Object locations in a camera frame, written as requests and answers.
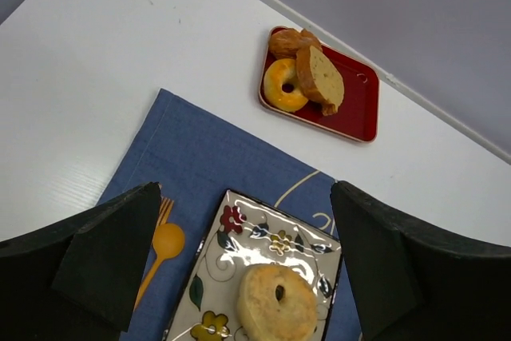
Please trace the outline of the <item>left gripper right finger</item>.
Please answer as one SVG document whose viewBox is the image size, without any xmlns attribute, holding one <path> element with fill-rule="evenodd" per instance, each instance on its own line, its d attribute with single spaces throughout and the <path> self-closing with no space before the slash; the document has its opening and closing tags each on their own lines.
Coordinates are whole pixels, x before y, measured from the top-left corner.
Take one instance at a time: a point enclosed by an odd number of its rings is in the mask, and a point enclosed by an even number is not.
<svg viewBox="0 0 511 341">
<path fill-rule="evenodd" d="M 365 340 L 507 340 L 510 249 L 339 181 L 331 205 Z"/>
</svg>

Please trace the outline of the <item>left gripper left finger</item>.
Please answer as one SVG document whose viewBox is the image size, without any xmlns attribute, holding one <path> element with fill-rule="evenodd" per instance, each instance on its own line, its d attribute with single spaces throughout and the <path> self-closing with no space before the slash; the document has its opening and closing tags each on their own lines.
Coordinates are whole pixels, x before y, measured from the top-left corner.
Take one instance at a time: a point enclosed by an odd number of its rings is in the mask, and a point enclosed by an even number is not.
<svg viewBox="0 0 511 341">
<path fill-rule="evenodd" d="M 160 186 L 1 243 L 3 340 L 118 340 L 129 329 Z"/>
</svg>

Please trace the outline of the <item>pale speckled bagel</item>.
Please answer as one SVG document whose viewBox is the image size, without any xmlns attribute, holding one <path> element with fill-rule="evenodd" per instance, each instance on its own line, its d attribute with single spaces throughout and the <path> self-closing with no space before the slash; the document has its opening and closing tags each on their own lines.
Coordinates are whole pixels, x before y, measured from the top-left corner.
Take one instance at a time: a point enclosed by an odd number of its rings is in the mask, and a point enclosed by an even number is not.
<svg viewBox="0 0 511 341">
<path fill-rule="evenodd" d="M 237 313 L 250 340 L 310 340 L 318 322 L 309 283 L 278 264 L 247 268 L 240 281 Z"/>
</svg>

